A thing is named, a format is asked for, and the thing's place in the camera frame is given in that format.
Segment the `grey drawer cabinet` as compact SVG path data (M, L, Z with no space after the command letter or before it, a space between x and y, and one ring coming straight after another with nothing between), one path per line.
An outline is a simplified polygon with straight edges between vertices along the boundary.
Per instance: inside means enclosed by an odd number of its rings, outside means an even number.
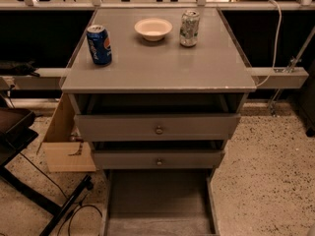
M255 84L221 20L219 12L201 12L198 43L179 43L179 8L100 9L94 22L110 34L113 58L99 67L83 44L62 90L76 93L239 93L240 109ZM165 19L172 31L160 41L147 41L134 29L143 19Z

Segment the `black stand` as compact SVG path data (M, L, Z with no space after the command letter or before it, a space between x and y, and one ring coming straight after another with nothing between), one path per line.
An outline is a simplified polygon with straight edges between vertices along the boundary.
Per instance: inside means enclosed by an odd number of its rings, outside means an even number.
M84 175L48 171L41 141L50 123L52 111L37 109L35 113L37 118L32 128L39 132L39 137L9 162L6 168L23 183L61 206L83 180ZM49 236L98 236L99 213L87 206L88 200L89 192L84 191L70 207L75 215L62 218ZM51 218L49 212L12 186L6 182L0 184L1 236L39 236Z

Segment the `blue Pepsi can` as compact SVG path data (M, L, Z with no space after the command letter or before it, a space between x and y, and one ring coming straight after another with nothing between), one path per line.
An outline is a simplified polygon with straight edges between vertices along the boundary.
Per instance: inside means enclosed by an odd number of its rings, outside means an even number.
M87 28L87 41L92 59L97 65L108 65L112 61L110 40L107 30L102 25Z

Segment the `cardboard box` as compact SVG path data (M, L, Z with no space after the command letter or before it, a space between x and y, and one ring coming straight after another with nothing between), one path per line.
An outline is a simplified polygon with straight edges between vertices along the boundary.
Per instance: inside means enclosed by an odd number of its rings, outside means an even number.
M75 111L63 94L41 143L50 172L95 172L90 146L74 122Z

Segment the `metal rail beam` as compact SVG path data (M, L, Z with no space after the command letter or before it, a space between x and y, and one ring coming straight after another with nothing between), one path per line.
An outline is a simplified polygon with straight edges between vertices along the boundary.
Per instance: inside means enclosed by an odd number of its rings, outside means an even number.
M1 76L0 89L58 90L69 73L69 69L38 69L39 77ZM302 67L295 67L290 73L286 68L247 68L247 73L260 89L300 89L308 73Z

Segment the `silver green soda can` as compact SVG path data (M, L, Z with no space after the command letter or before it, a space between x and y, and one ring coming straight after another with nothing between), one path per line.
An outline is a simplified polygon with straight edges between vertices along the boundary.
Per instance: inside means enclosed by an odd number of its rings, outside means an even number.
M200 14L196 10L186 10L181 17L180 44L192 47L197 44Z

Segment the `grey bottom drawer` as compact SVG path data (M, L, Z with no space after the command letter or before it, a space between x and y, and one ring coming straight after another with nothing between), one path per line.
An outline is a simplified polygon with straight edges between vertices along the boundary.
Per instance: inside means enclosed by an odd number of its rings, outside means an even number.
M221 236L212 169L110 170L99 236Z

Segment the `grey middle drawer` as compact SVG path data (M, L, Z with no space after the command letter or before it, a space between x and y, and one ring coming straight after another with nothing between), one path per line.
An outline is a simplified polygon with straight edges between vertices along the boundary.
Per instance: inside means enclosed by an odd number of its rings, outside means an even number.
M94 163L102 169L213 168L224 150L211 141L99 142Z

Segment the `white bowl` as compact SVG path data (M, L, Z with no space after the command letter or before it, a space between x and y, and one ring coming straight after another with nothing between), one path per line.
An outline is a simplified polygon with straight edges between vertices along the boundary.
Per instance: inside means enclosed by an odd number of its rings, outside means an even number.
M172 24L165 19L148 18L137 22L134 29L147 41L160 41L172 31Z

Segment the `grey top drawer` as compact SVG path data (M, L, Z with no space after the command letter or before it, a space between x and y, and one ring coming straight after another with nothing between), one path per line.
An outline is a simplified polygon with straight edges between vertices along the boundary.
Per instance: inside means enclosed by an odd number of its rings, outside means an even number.
M75 123L90 142L228 140L239 93L76 93Z

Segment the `grey drawer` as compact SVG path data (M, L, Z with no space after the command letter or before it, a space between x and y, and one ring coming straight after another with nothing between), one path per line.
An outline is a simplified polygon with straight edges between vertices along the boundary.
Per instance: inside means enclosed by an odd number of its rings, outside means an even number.
M94 163L102 169L213 168L224 150L211 141L99 142Z
M110 170L99 236L221 236L212 169Z
M90 142L228 140L239 93L76 93L75 123Z

